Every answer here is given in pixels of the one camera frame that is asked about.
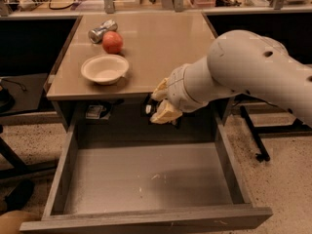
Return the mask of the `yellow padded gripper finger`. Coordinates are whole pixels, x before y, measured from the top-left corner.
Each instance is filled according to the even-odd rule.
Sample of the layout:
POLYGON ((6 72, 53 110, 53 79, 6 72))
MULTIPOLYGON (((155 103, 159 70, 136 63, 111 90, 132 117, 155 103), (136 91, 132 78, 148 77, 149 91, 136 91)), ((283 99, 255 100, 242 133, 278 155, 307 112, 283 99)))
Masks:
POLYGON ((167 82, 168 79, 164 78, 156 87, 156 89, 153 91, 153 93, 151 94, 151 98, 156 100, 156 101, 161 101, 164 98, 167 97, 167 82))
POLYGON ((153 124, 166 124, 176 120, 182 115, 182 111, 175 108, 167 99, 160 102, 156 112, 151 116, 153 124))

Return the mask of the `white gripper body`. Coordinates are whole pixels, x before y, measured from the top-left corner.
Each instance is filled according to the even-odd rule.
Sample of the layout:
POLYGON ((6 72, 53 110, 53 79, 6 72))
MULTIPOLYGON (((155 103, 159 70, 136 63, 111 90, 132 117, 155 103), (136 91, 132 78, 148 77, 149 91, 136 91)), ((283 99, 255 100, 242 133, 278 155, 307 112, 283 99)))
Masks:
POLYGON ((167 81, 167 100, 178 110, 184 113, 194 112, 208 104, 198 102, 192 98, 186 91, 184 85, 184 74, 188 64, 184 64, 170 74, 167 81))

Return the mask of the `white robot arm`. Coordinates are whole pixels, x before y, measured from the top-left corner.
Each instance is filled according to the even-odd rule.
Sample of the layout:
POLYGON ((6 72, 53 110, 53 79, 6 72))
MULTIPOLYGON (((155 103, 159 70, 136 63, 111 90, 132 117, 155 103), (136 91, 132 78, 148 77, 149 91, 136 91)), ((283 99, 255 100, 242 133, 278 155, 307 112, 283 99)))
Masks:
POLYGON ((289 56, 283 44, 246 30, 218 36, 208 54, 184 64, 151 95, 158 101, 150 121, 172 122, 220 98, 239 94, 270 102, 312 126, 312 67, 289 56))

